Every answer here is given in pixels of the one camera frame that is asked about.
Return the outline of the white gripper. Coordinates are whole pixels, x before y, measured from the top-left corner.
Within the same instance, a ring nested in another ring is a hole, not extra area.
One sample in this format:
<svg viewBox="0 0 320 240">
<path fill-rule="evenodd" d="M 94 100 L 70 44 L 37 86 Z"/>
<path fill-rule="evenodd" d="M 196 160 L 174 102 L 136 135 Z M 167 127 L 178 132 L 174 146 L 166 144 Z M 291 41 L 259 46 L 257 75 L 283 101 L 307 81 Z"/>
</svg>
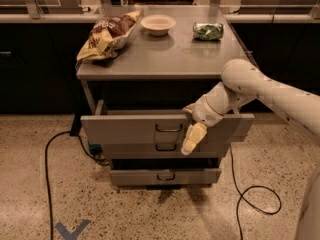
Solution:
<svg viewBox="0 0 320 240">
<path fill-rule="evenodd" d="M 195 103 L 183 107 L 182 110 L 192 114 L 193 119 L 198 122 L 188 127 L 182 143 L 181 153 L 187 156 L 205 137 L 207 127 L 213 127 L 223 119 L 224 104 L 220 98 L 202 95 Z"/>
</svg>

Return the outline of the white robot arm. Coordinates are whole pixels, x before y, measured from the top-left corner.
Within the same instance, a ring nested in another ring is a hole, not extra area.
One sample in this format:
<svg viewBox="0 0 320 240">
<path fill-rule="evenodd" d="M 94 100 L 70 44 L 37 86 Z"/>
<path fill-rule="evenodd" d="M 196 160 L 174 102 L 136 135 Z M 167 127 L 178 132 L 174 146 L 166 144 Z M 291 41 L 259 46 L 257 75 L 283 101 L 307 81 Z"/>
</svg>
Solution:
<svg viewBox="0 0 320 240">
<path fill-rule="evenodd" d="M 255 99 L 320 145 L 320 96 L 273 80 L 246 60 L 233 59 L 222 68 L 221 81 L 185 108 L 193 123 L 181 152 L 192 153 L 209 127 Z M 307 184 L 294 240 L 320 240 L 320 166 Z"/>
</svg>

